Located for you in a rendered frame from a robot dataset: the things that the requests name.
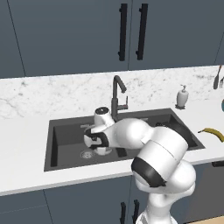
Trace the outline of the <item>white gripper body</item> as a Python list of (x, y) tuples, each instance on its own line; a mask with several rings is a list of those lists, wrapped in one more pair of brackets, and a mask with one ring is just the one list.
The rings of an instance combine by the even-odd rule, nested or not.
[(112, 150), (109, 147), (97, 147), (94, 152), (97, 155), (105, 156), (108, 155)]

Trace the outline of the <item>grey wall cupboard door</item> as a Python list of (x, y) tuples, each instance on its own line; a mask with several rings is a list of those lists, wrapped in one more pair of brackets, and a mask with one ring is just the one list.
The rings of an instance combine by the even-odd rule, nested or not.
[[(126, 71), (132, 0), (8, 0), (25, 75)], [(121, 4), (128, 5), (125, 61)]]
[[(136, 50), (148, 4), (143, 59)], [(212, 66), (224, 32), (224, 0), (133, 0), (129, 69)]]
[(0, 0), (0, 79), (24, 76), (7, 0)]

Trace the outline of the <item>metal sink drain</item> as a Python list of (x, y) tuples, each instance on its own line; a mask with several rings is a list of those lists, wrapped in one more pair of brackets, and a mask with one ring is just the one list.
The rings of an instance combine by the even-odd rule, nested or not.
[(82, 159), (91, 159), (94, 156), (94, 153), (91, 150), (83, 150), (80, 153)]

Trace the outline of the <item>yellow banana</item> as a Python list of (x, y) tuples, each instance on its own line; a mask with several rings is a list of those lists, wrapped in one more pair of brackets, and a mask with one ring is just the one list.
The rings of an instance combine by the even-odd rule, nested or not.
[(224, 142), (224, 135), (221, 132), (219, 132), (217, 129), (204, 128), (203, 130), (198, 131), (198, 133), (201, 133), (201, 132), (213, 134), (213, 135), (217, 136), (222, 143)]

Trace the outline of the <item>grey base cupboard door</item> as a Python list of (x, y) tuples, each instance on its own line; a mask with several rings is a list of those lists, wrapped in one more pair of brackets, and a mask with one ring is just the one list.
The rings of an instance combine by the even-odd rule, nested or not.
[(135, 200), (139, 202), (138, 215), (140, 215), (144, 209), (147, 207), (149, 194), (147, 192), (142, 192), (137, 188), (136, 181), (134, 177), (131, 177), (130, 190), (129, 190), (129, 209), (127, 216), (127, 224), (133, 224), (132, 216), (135, 212)]
[(52, 224), (44, 192), (0, 196), (0, 224)]
[(126, 224), (130, 181), (128, 176), (45, 190), (53, 224), (120, 224), (121, 202)]

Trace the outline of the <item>dark hanging kitchen tool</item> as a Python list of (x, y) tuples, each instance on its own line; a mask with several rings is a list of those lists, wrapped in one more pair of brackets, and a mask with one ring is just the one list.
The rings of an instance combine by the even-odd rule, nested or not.
[(222, 68), (222, 65), (219, 66), (218, 73), (215, 76), (214, 81), (213, 81), (213, 89), (214, 90), (218, 88), (218, 84), (219, 84), (219, 74), (220, 74), (221, 68)]

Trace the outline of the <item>dark grey sink basin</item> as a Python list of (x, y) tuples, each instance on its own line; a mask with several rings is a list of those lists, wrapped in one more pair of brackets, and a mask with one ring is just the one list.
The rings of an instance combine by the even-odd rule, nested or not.
[[(126, 112), (118, 115), (119, 120), (124, 118), (138, 118), (147, 122), (151, 127), (159, 123), (179, 123), (186, 127), (186, 124), (171, 108)], [(111, 149), (108, 155), (97, 155), (84, 144), (84, 130), (93, 124), (92, 116), (51, 120), (46, 143), (44, 171), (105, 164), (143, 155), (140, 150), (117, 148)], [(91, 159), (82, 159), (80, 154), (84, 150), (92, 151), (94, 156)]]

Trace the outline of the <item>white soap dispenser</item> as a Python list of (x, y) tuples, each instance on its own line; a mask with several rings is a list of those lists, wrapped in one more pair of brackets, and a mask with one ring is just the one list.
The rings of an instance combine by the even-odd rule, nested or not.
[(178, 91), (177, 94), (177, 104), (178, 109), (184, 109), (186, 102), (188, 100), (189, 93), (186, 91), (186, 85), (183, 85), (183, 89)]

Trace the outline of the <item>grey dishwasher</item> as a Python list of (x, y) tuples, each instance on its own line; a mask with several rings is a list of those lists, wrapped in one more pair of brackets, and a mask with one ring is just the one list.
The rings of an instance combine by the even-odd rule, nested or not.
[(224, 216), (224, 166), (207, 163), (194, 168), (197, 178), (193, 194), (176, 202), (171, 209), (178, 224)]

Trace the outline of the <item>black sink faucet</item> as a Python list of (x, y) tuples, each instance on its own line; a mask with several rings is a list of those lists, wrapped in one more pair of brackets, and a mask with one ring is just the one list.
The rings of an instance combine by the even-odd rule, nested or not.
[(121, 89), (121, 92), (124, 94), (127, 90), (125, 87), (122, 79), (116, 75), (113, 79), (113, 96), (111, 100), (111, 116), (113, 120), (116, 122), (118, 120), (118, 111), (119, 110), (125, 110), (128, 108), (128, 103), (125, 102), (124, 105), (118, 104), (118, 98), (117, 98), (117, 88)]

